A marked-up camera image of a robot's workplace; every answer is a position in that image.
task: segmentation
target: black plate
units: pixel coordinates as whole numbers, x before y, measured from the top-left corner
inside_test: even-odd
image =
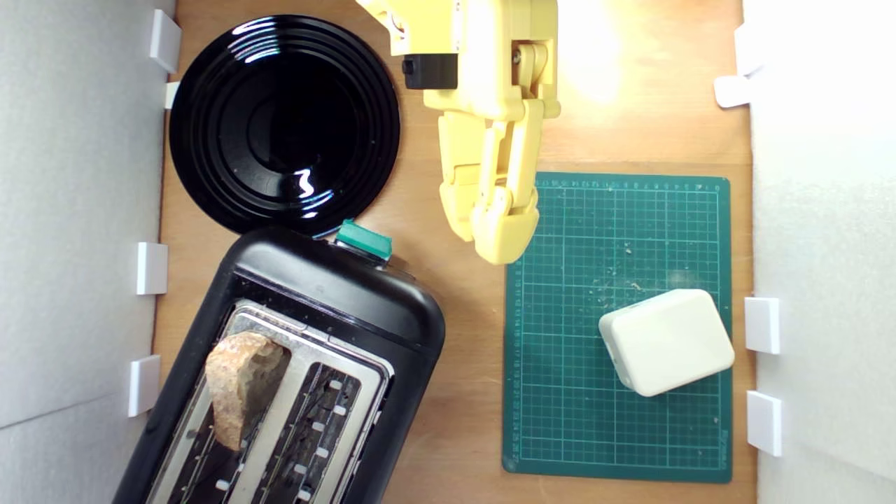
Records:
[[[379,194],[399,131],[392,80],[363,40],[277,15],[224,33],[190,64],[168,140],[187,193],[221,225],[318,237]]]

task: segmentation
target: grid lines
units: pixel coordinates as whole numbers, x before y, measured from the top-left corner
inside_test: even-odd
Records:
[[[504,467],[730,480],[730,370],[645,398],[619,382],[600,317],[675,288],[708,291],[730,333],[728,182],[538,174],[540,219],[507,269]]]

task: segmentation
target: metal slot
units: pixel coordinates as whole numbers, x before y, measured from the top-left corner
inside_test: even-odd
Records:
[[[314,499],[345,429],[346,415],[335,411],[350,412],[360,387],[356,378],[319,362],[312,365],[268,462],[266,488],[259,489],[254,504]]]
[[[214,440],[211,399],[200,379],[149,502],[338,502],[392,378],[388,362],[249,301],[223,335],[245,330],[289,351],[289,365],[239,453]]]

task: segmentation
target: white wall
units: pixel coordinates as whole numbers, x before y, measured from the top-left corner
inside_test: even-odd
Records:
[[[783,456],[761,504],[896,502],[896,5],[745,0],[769,42],[752,78],[758,296],[781,300]]]
[[[147,57],[174,0],[0,3],[0,502],[108,501],[145,422],[127,366],[155,299],[167,76]]]

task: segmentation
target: white bracket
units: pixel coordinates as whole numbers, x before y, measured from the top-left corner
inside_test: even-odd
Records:
[[[780,308],[776,298],[745,298],[744,321],[747,349],[781,353]]]
[[[168,245],[137,244],[137,295],[168,292]]]
[[[781,400],[770,395],[746,392],[746,442],[781,456]]]
[[[177,59],[180,57],[181,30],[161,9],[152,15],[152,38],[150,41],[150,57],[169,74],[177,71]]]
[[[168,83],[165,86],[165,110],[171,110],[174,107],[174,96],[177,94],[177,88],[180,87],[180,81]]]
[[[737,75],[716,77],[713,88],[716,103],[723,109],[745,105],[753,98],[750,76],[765,65],[765,37],[755,23],[744,22],[734,30]]]
[[[131,361],[131,386],[127,401],[127,416],[135,417],[149,411],[159,398],[159,355]]]

